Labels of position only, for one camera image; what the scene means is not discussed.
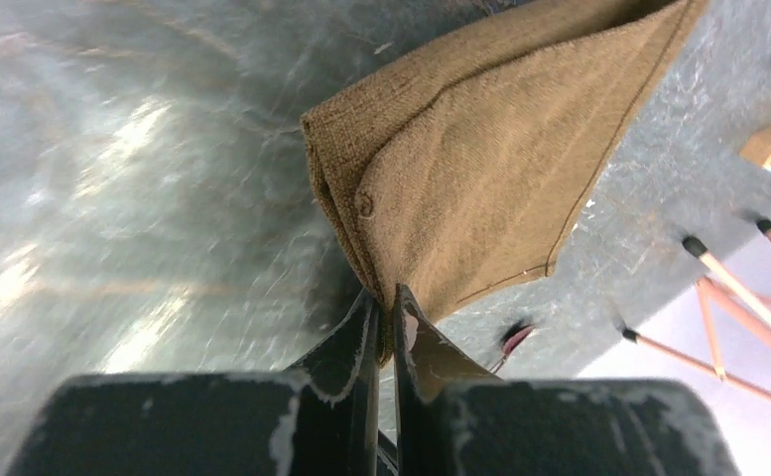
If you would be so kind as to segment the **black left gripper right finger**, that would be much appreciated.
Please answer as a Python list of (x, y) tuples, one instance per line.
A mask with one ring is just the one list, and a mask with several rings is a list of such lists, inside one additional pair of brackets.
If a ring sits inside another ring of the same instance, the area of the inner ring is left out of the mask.
[(397, 446), (402, 475), (455, 475), (458, 423), (442, 392), (460, 382), (494, 381), (426, 318), (413, 292), (395, 289), (393, 357), (397, 397)]

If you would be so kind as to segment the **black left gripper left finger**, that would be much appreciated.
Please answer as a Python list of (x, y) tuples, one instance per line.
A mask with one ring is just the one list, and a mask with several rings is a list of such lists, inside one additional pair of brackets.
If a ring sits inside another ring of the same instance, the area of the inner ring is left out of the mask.
[(380, 307), (361, 292), (342, 321), (290, 366), (309, 378), (293, 437), (292, 475), (377, 470)]

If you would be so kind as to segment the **brown cloth napkin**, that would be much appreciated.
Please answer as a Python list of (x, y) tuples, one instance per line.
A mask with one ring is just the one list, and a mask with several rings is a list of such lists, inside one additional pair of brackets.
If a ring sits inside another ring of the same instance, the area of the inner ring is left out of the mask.
[(303, 114), (313, 192), (363, 286), (438, 322), (551, 275), (705, 1), (530, 1)]

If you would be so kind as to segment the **purple spoon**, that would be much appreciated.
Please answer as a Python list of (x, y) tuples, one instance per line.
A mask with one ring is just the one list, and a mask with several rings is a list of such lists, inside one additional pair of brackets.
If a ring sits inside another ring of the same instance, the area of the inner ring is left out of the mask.
[(506, 364), (514, 350), (538, 329), (534, 322), (526, 322), (520, 319), (511, 324), (498, 340), (500, 350), (499, 358), (489, 367), (492, 374), (496, 374)]

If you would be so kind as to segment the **pink tripod stand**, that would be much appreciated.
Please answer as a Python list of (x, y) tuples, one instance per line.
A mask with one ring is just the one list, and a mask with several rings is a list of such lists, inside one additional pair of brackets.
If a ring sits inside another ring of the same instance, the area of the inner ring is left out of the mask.
[(702, 276), (694, 283), (711, 361), (709, 363), (704, 362), (647, 337), (626, 325), (621, 319), (617, 321), (617, 331), (624, 340), (636, 346), (654, 350), (712, 376), (730, 387), (771, 403), (771, 391), (737, 377), (725, 369), (720, 343), (715, 334), (714, 322), (709, 308), (709, 304), (714, 302), (727, 315), (771, 349), (771, 297), (758, 294), (749, 288), (697, 236), (684, 236), (681, 239), (681, 245), (689, 255), (712, 272), (710, 277)]

